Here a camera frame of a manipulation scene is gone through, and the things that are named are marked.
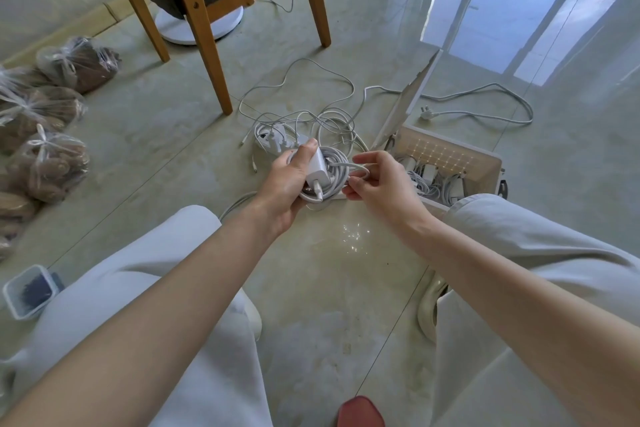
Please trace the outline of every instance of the hand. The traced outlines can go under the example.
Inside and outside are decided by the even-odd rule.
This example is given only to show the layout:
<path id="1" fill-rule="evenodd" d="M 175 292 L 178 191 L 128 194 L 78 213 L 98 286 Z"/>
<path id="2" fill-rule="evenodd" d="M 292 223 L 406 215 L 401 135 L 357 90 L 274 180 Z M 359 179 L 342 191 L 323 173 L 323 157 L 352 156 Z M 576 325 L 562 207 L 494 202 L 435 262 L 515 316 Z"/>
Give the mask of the hand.
<path id="1" fill-rule="evenodd" d="M 307 204 L 299 197 L 305 186 L 309 161 L 316 153 L 318 142 L 309 139 L 298 151 L 284 152 L 271 164 L 267 180 L 256 194 L 253 203 L 266 209 L 278 235 L 286 232 L 296 219 L 296 214 Z M 296 153 L 289 164 L 287 160 Z"/>
<path id="2" fill-rule="evenodd" d="M 368 164 L 371 176 L 365 181 L 363 171 L 352 172 L 349 184 L 342 189 L 347 199 L 364 201 L 367 208 L 393 227 L 431 217 L 404 167 L 388 152 L 354 155 L 353 162 Z"/>

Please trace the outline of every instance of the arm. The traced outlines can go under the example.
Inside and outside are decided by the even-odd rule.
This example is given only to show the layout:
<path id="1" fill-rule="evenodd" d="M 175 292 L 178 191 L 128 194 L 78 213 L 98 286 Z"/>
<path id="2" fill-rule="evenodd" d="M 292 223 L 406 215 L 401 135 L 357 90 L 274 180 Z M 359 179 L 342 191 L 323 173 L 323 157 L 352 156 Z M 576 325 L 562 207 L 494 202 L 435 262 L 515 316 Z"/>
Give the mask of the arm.
<path id="1" fill-rule="evenodd" d="M 345 194 L 363 199 L 484 318 L 582 425 L 640 424 L 640 328 L 435 219 L 386 152 L 356 156 Z"/>
<path id="2" fill-rule="evenodd" d="M 55 365 L 0 425 L 148 425 L 262 254 L 305 204 L 317 143 L 278 158 L 251 204 Z"/>

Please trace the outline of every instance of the white shoe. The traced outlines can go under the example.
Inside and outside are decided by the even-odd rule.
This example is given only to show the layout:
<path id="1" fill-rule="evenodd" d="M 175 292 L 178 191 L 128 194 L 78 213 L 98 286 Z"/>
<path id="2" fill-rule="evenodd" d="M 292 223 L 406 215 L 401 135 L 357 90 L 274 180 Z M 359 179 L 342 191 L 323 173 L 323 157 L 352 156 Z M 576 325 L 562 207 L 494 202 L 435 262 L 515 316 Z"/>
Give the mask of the white shoe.
<path id="1" fill-rule="evenodd" d="M 246 317 L 249 318 L 249 325 L 253 331 L 253 336 L 255 336 L 255 340 L 258 341 L 262 333 L 262 318 L 260 317 L 260 313 L 258 309 L 255 308 L 255 305 L 253 305 L 253 302 L 251 302 L 251 299 L 244 293 L 243 289 L 240 289 L 238 294 L 244 299 L 244 311 L 246 312 Z"/>
<path id="2" fill-rule="evenodd" d="M 430 341 L 436 342 L 436 323 L 438 322 L 438 299 L 447 293 L 448 286 L 438 273 L 433 275 L 420 305 L 418 306 L 418 324 Z"/>

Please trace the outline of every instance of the bagged food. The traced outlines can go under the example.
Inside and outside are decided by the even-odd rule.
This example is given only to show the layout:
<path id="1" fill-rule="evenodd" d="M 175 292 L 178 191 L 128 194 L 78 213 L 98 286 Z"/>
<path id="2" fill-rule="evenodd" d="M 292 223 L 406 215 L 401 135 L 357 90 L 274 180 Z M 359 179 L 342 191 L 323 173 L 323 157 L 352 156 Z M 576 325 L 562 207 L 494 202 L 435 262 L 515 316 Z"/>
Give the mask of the bagged food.
<path id="1" fill-rule="evenodd" d="M 100 46 L 91 37 L 72 37 L 61 48 L 43 48 L 36 55 L 38 68 L 49 80 L 80 94 L 111 80 L 119 61 L 116 51 Z"/>
<path id="2" fill-rule="evenodd" d="M 36 67 L 5 68 L 0 65 L 0 98 L 11 93 L 24 94 L 34 87 L 43 85 L 51 85 L 51 82 Z"/>
<path id="3" fill-rule="evenodd" d="M 36 125 L 32 135 L 11 157 L 9 180 L 25 194 L 45 203 L 59 203 L 89 172 L 86 145 L 65 133 Z"/>
<path id="4" fill-rule="evenodd" d="M 36 125 L 45 130 L 62 131 L 82 118 L 84 98 L 70 88 L 43 86 L 24 95 L 0 96 L 0 151 L 12 153 L 36 133 Z"/>
<path id="5" fill-rule="evenodd" d="M 8 257 L 38 205 L 12 188 L 6 175 L 0 176 L 0 261 Z"/>

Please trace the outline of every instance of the person's right hand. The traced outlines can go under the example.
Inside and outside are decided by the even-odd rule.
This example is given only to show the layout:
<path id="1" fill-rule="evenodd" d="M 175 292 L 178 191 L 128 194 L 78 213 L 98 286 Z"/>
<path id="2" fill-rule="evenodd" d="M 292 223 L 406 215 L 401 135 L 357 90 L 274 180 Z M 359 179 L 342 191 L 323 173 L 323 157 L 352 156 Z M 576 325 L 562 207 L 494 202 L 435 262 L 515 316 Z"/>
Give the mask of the person's right hand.
<path id="1" fill-rule="evenodd" d="M 352 172 L 349 184 L 342 189 L 347 199 L 364 201 L 369 210 L 394 227 L 431 217 L 404 167 L 388 152 L 354 155 L 353 162 L 367 164 L 371 176 L 365 181 L 363 171 Z"/>

